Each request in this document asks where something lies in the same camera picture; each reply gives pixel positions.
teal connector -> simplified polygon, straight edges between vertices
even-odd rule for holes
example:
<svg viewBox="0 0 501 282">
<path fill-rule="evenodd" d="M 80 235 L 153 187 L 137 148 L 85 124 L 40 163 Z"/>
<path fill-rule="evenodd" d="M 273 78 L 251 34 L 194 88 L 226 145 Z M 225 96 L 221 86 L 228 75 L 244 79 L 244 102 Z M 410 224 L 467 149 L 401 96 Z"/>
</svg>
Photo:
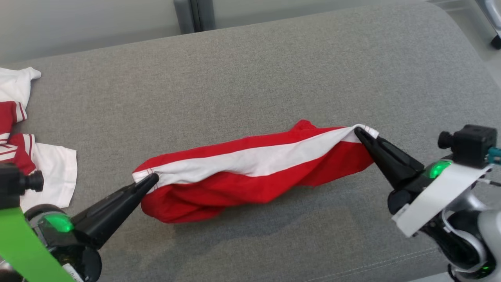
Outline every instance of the teal connector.
<svg viewBox="0 0 501 282">
<path fill-rule="evenodd" d="M 487 151 L 487 161 L 489 164 L 501 165 L 501 149 L 499 148 L 490 148 Z"/>
</svg>

green tape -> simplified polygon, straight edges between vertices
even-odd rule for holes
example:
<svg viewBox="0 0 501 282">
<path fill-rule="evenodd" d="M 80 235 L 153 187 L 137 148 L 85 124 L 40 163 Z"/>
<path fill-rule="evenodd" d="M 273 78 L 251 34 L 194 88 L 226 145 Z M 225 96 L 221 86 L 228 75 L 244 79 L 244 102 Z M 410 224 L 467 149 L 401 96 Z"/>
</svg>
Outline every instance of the green tape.
<svg viewBox="0 0 501 282">
<path fill-rule="evenodd" d="M 74 282 L 45 249 L 20 208 L 0 210 L 0 256 L 29 282 Z"/>
</svg>

seam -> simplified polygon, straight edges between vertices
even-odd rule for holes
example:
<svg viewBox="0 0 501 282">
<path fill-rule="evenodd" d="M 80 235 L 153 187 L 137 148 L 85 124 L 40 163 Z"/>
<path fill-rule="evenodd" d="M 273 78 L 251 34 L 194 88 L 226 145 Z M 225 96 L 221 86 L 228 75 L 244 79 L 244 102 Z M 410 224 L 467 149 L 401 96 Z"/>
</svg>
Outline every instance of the seam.
<svg viewBox="0 0 501 282">
<path fill-rule="evenodd" d="M 434 250 L 434 251 L 431 251 L 431 252 L 422 253 L 422 254 L 415 255 L 415 256 L 412 256 L 412 257 L 408 257 L 408 258 L 405 258 L 405 259 L 401 259 L 399 261 L 391 262 L 391 263 L 388 263 L 388 264 L 385 264 L 385 265 L 380 265 L 378 267 L 374 267 L 374 268 L 370 268 L 370 269 L 366 269 L 366 270 L 362 270 L 362 271 L 357 271 L 357 272 L 350 273 L 350 274 L 343 275 L 343 276 L 334 277 L 334 278 L 329 279 L 329 280 L 324 280 L 324 282 L 326 282 L 326 281 L 334 281 L 336 279 L 343 278 L 343 277 L 348 277 L 348 276 L 353 275 L 353 274 L 358 274 L 358 273 L 362 273 L 362 272 L 366 272 L 366 271 L 378 269 L 378 268 L 381 268 L 381 267 L 385 267 L 385 266 L 388 266 L 388 265 L 392 265 L 392 264 L 395 264 L 395 263 L 402 262 L 404 260 L 413 259 L 413 258 L 417 258 L 417 257 L 424 256 L 424 255 L 427 255 L 427 254 L 431 254 L 431 253 L 434 253 L 434 252 L 437 252 L 437 251 L 438 250 Z"/>
<path fill-rule="evenodd" d="M 405 256 L 413 255 L 413 254 L 415 254 L 415 253 L 426 252 L 426 251 L 433 250 L 433 249 L 436 249 L 436 247 L 429 248 L 429 249 L 426 249 L 426 250 L 416 251 L 416 252 L 412 252 L 412 253 L 408 253 L 408 254 L 404 254 L 404 255 L 401 255 L 401 256 L 393 257 L 393 258 L 391 258 L 391 259 L 382 260 L 382 261 L 375 262 L 375 263 L 372 263 L 372 264 L 369 264 L 369 265 L 364 265 L 364 266 L 360 266 L 360 267 L 357 267 L 357 268 L 352 268 L 352 269 L 349 269 L 349 270 L 344 270 L 344 271 L 337 272 L 337 273 L 334 273 L 334 274 L 329 274 L 329 275 L 326 275 L 326 276 L 321 276 L 321 277 L 313 278 L 313 279 L 310 279 L 310 280 L 306 280 L 306 281 L 304 281 L 304 282 L 315 281 L 315 280 L 318 280 L 318 279 L 327 278 L 327 277 L 331 277 L 331 276 L 334 276 L 334 275 L 347 273 L 347 272 L 354 271 L 354 270 L 357 270 L 357 269 L 370 267 L 370 266 L 373 266 L 373 265 L 376 265 L 376 264 L 380 264 L 380 263 L 384 263 L 384 262 L 387 262 L 387 261 L 395 260 L 395 259 L 398 259 L 398 258 L 401 258 L 401 257 L 405 257 Z"/>
</svg>

fabric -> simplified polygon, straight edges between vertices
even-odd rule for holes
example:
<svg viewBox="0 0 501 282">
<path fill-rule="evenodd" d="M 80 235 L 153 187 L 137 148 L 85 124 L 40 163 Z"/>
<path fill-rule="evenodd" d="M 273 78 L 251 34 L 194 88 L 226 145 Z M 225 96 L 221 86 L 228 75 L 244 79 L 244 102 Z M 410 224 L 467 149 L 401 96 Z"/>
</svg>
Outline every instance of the fabric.
<svg viewBox="0 0 501 282">
<path fill-rule="evenodd" d="M 77 151 L 42 143 L 34 143 L 32 151 L 33 164 L 44 175 L 44 190 L 26 190 L 21 209 L 27 211 L 40 204 L 67 208 L 77 182 Z"/>
<path fill-rule="evenodd" d="M 21 132 L 78 151 L 74 215 L 133 182 L 145 160 L 243 136 L 377 129 L 425 165 L 442 130 L 499 128 L 501 90 L 455 22 L 426 2 L 370 6 L 8 65 L 33 66 Z M 495 170 L 490 179 L 501 179 Z M 425 236 L 391 220 L 375 165 L 265 205 L 189 224 L 139 208 L 100 250 L 100 282 L 403 282 L 444 272 Z M 498 204 L 501 190 L 475 194 Z"/>
<path fill-rule="evenodd" d="M 15 123 L 28 118 L 31 80 L 41 75 L 32 67 L 19 71 L 0 68 L 0 144 L 7 143 Z"/>
<path fill-rule="evenodd" d="M 19 71 L 0 68 L 0 162 L 16 164 L 25 175 L 35 170 L 44 175 L 42 192 L 27 190 L 21 196 L 23 211 L 38 204 L 68 207 L 77 180 L 75 150 L 35 143 L 32 134 L 11 135 L 13 125 L 28 118 L 31 80 L 40 77 L 32 67 Z"/>
<path fill-rule="evenodd" d="M 294 185 L 318 186 L 360 172 L 373 163 L 353 133 L 361 126 L 316 128 L 300 120 L 290 131 L 164 154 L 132 174 L 159 181 L 141 202 L 165 223 L 200 221 L 225 207 L 268 203 Z"/>
</svg>

striped sleeve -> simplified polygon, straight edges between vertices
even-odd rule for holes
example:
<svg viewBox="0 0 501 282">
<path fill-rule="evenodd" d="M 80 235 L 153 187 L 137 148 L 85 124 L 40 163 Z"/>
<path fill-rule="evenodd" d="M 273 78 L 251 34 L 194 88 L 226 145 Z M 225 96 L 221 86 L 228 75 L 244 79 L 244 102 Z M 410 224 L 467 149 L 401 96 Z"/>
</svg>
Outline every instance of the striped sleeve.
<svg viewBox="0 0 501 282">
<path fill-rule="evenodd" d="M 0 144 L 6 144 L 12 126 L 26 118 L 26 112 L 20 102 L 0 102 Z"/>
<path fill-rule="evenodd" d="M 35 138 L 31 134 L 15 134 L 9 144 L 0 145 L 0 162 L 14 163 L 25 175 L 31 174 L 36 167 L 32 161 Z"/>
</svg>

